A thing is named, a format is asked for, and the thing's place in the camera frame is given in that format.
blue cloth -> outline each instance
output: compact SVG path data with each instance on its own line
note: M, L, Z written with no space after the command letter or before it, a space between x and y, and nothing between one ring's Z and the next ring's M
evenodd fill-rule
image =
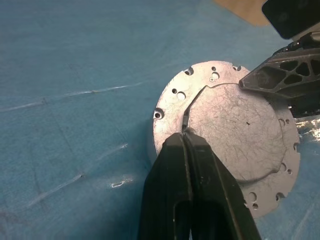
M170 79L209 60L252 70L288 42L210 0L0 0L0 239L135 239L147 126ZM320 236L319 142L257 220Z

black object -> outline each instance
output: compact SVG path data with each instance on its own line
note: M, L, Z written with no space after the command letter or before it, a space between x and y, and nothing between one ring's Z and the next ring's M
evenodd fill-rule
M295 118L320 114L320 31L276 51L241 79L239 87L287 99Z
M290 39L320 22L319 0L268 0L262 12L280 36Z
M144 183L138 240L259 240L241 189L207 141L163 143Z

work surface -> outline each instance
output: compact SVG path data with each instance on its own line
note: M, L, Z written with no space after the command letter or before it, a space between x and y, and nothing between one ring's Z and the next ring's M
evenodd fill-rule
M210 60L252 70L287 43L210 0L0 0L0 239L135 239L166 84ZM263 239L320 236L317 125Z

metal disc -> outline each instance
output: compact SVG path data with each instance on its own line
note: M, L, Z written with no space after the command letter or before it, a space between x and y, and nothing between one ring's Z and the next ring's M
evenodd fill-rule
M295 121L285 102L243 92L249 71L232 63L198 63L166 86L152 121L154 162L166 138L186 127L207 140L238 181L254 218L278 206L292 189L300 155Z

metal plate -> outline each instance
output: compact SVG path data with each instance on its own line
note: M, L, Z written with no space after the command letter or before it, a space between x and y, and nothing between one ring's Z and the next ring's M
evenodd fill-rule
M300 155L295 121L285 102L243 92L248 70L232 63L198 63L166 86L152 121L150 157L185 127L205 138L237 179L254 218L278 206L292 189Z

